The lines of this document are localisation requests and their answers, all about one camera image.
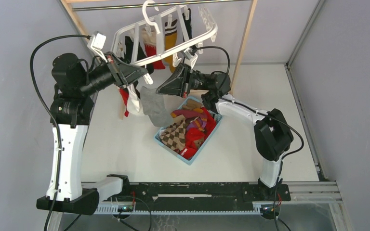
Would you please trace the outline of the red santa sock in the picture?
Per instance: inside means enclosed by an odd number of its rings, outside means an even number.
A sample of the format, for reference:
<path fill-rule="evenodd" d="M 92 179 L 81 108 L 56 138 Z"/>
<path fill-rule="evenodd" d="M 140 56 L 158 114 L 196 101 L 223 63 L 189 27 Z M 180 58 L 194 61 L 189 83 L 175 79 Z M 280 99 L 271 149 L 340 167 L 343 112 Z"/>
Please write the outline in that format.
<path fill-rule="evenodd" d="M 122 97 L 123 103 L 124 103 L 124 116 L 128 117 L 129 116 L 129 111 L 127 108 L 128 104 L 128 99 L 129 99 L 129 92 L 127 89 L 119 88 L 119 93 Z"/>

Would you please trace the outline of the white fluffy sock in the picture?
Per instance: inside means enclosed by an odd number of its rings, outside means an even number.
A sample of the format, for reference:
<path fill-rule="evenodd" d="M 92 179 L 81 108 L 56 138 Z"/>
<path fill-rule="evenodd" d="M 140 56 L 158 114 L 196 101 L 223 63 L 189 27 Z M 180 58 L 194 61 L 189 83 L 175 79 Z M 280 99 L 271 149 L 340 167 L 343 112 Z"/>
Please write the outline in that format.
<path fill-rule="evenodd" d="M 144 116 L 143 106 L 140 101 L 140 97 L 136 93 L 136 88 L 134 84 L 131 84 L 127 87 L 128 90 L 128 100 L 127 100 L 127 110 L 129 114 L 137 115 L 137 116 Z"/>

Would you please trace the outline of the grey sock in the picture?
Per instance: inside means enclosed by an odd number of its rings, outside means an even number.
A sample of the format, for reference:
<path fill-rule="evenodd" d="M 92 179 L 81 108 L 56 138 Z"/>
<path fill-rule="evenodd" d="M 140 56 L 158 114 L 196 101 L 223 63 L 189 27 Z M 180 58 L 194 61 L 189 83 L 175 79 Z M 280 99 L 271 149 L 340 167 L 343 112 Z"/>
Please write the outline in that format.
<path fill-rule="evenodd" d="M 171 114 L 166 110 L 163 96 L 156 94 L 155 89 L 142 86 L 140 95 L 143 113 L 155 127 L 167 127 L 174 123 Z"/>

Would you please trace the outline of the white plastic clip hanger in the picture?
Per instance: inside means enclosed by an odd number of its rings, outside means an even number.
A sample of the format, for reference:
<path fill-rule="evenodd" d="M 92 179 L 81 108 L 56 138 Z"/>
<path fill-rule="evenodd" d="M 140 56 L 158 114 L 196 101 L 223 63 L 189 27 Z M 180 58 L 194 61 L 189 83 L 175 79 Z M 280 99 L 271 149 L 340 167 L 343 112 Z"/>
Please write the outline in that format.
<path fill-rule="evenodd" d="M 196 54 L 191 54 L 190 48 L 194 45 L 196 46 L 198 44 L 202 44 L 203 41 L 207 39 L 210 39 L 212 42 L 214 42 L 216 39 L 218 26 L 210 14 L 210 11 L 204 6 L 199 7 L 199 14 L 203 24 L 206 27 L 206 32 L 191 38 L 188 35 L 188 30 L 183 18 L 183 15 L 186 16 L 186 19 L 189 18 L 188 5 L 191 3 L 190 1 L 177 3 L 175 7 L 169 8 L 159 14 L 149 17 L 147 15 L 146 8 L 152 3 L 154 3 L 153 0 L 147 0 L 141 6 L 144 20 L 125 26 L 114 34 L 111 52 L 105 54 L 103 59 L 107 62 L 111 62 L 111 55 L 114 55 L 117 58 L 121 54 L 121 43 L 119 39 L 124 33 L 129 32 L 131 35 L 133 35 L 134 43 L 130 65 L 146 67 L 167 57 L 171 57 L 173 67 L 176 67 L 181 61 L 185 61 L 187 65 L 194 67 L 198 56 Z M 145 29 L 149 38 L 155 39 L 156 53 L 144 59 L 138 59 L 138 43 L 139 39 L 142 38 L 143 28 Z M 171 32 L 177 32 L 178 29 L 182 30 L 184 41 L 178 44 L 175 43 L 171 47 L 167 47 L 166 37 Z"/>

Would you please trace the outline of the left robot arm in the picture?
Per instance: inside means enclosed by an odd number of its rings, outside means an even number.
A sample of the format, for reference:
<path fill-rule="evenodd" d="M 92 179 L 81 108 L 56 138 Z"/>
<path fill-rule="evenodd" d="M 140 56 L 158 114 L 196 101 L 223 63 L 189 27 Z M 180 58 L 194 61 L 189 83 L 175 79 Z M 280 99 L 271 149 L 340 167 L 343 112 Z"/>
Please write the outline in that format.
<path fill-rule="evenodd" d="M 92 95 L 111 85 L 127 87 L 147 73 L 147 69 L 127 64 L 111 52 L 93 69 L 84 68 L 73 53 L 54 59 L 52 175 L 46 194 L 36 201 L 37 209 L 92 215 L 99 203 L 112 195 L 121 201 L 130 197 L 131 187 L 121 176 L 109 175 L 102 181 L 83 184 L 82 151 L 94 107 Z"/>

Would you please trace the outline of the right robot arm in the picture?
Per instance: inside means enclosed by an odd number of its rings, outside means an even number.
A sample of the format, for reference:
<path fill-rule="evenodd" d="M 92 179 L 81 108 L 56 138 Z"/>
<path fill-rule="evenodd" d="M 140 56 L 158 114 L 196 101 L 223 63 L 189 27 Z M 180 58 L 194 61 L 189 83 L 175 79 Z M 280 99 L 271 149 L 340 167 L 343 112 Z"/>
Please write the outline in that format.
<path fill-rule="evenodd" d="M 204 74 L 186 64 L 179 64 L 156 93 L 184 97 L 191 90 L 205 91 L 201 99 L 206 109 L 237 118 L 253 127 L 256 149 L 263 158 L 259 194 L 265 200 L 272 200 L 278 194 L 282 157 L 293 142 L 291 128 L 283 113 L 278 109 L 255 109 L 237 101 L 230 94 L 229 74 L 223 71 Z"/>

